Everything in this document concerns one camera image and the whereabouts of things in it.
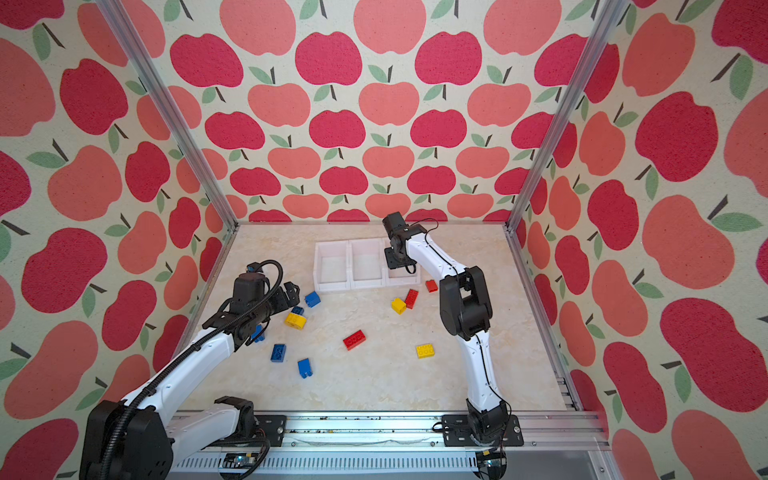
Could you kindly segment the yellow lego cube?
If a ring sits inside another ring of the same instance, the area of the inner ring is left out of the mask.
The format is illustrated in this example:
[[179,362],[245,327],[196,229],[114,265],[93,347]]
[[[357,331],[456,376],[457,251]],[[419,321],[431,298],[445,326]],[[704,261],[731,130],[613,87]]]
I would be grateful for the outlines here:
[[400,299],[400,298],[395,298],[391,302],[391,307],[392,307],[393,311],[395,313],[397,313],[398,315],[402,315],[406,311],[406,309],[407,309],[406,303],[402,299]]

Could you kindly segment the white three-compartment plastic bin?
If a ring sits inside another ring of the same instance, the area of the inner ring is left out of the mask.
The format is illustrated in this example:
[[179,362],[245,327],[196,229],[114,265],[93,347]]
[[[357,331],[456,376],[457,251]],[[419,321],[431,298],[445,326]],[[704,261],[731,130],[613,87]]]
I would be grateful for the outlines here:
[[313,280],[319,293],[384,287],[413,287],[421,283],[419,267],[391,270],[386,262],[386,238],[317,242]]

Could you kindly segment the blue lego cube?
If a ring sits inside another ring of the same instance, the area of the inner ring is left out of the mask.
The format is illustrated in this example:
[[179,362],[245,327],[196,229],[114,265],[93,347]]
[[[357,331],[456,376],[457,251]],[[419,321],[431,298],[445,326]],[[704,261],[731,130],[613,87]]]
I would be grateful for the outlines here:
[[321,303],[321,297],[316,291],[305,296],[305,303],[309,308],[314,308]]

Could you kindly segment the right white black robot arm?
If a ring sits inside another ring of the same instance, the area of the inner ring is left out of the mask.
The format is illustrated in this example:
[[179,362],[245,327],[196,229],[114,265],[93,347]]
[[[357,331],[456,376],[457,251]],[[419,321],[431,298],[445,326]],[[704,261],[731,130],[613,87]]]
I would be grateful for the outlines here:
[[499,443],[511,407],[495,379],[489,335],[493,308],[484,272],[453,259],[427,228],[406,223],[398,212],[386,216],[382,224],[390,242],[384,250],[388,268],[420,266],[437,282],[441,322],[462,348],[471,434],[480,445]]

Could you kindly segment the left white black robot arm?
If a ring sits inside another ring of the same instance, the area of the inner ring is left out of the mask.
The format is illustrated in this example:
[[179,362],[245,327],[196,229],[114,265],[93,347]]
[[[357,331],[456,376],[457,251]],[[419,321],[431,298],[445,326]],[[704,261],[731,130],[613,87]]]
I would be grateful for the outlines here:
[[257,274],[245,278],[229,308],[209,319],[194,342],[159,373],[119,401],[100,402],[89,414],[80,465],[83,479],[164,479],[180,461],[212,444],[254,446],[243,459],[250,475],[272,445],[258,425],[251,402],[233,397],[177,419],[191,393],[241,346],[257,337],[258,325],[296,307],[291,282],[265,289]]

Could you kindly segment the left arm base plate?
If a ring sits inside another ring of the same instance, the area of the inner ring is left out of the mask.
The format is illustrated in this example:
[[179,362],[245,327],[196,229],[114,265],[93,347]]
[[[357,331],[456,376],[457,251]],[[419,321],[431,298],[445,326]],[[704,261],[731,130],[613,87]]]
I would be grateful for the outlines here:
[[281,447],[285,435],[287,417],[285,415],[253,416],[247,420],[244,427],[238,426],[236,431],[220,440],[211,443],[211,447],[257,446],[269,445]]

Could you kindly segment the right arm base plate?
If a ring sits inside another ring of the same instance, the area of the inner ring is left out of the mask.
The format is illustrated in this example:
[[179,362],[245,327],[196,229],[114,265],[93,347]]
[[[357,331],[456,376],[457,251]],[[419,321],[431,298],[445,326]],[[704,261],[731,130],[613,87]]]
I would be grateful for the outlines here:
[[470,419],[466,414],[451,414],[443,415],[440,424],[443,442],[447,447],[522,447],[525,444],[516,415],[485,426],[480,420]]

